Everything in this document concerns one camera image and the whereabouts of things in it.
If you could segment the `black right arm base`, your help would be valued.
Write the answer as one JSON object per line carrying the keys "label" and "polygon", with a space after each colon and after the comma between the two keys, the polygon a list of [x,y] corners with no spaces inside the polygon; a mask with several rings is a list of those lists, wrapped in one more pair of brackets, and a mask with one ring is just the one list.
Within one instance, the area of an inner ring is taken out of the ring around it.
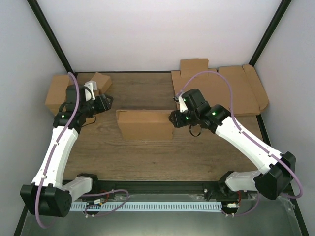
{"label": "black right arm base", "polygon": [[215,199],[216,201],[232,201],[238,200],[239,197],[246,197],[246,193],[233,192],[227,187],[221,188],[218,181],[208,181],[202,184],[204,199],[209,201]]}

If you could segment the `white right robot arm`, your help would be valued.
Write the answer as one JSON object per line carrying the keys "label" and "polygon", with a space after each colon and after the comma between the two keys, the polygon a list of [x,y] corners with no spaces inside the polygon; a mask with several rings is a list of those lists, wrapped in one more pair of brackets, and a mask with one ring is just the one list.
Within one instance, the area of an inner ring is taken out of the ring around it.
{"label": "white right robot arm", "polygon": [[237,191],[257,191],[275,200],[293,179],[296,158],[291,152],[281,153],[243,127],[222,105],[210,106],[198,89],[174,97],[179,109],[171,112],[169,121],[176,128],[200,126],[223,138],[255,166],[255,171],[229,171],[219,183],[219,193],[230,198]]}

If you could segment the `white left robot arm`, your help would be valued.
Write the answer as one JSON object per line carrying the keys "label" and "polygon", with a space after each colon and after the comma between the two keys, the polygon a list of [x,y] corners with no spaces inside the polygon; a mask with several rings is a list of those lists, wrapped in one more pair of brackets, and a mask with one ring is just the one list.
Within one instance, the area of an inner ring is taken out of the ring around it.
{"label": "white left robot arm", "polygon": [[66,88],[65,101],[54,117],[52,138],[42,165],[31,184],[24,184],[20,190],[31,214],[65,217],[72,202],[82,195],[94,199],[100,194],[96,175],[80,174],[63,184],[63,174],[86,120],[109,111],[113,101],[113,97],[107,94],[95,96],[89,84]]}

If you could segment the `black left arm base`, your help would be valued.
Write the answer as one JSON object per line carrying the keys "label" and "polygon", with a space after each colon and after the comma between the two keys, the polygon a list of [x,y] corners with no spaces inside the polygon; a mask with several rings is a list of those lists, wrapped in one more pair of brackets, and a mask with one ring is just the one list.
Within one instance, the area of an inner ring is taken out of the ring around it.
{"label": "black left arm base", "polygon": [[99,198],[113,198],[113,194],[110,195],[102,195],[102,196],[91,196],[91,194],[100,194],[100,193],[105,193],[108,191],[111,191],[116,188],[116,181],[104,181],[104,180],[98,180],[94,181],[92,183],[92,189],[90,192],[86,193],[90,196],[85,196],[85,197],[79,197],[80,200],[82,201],[92,201],[96,200]]}

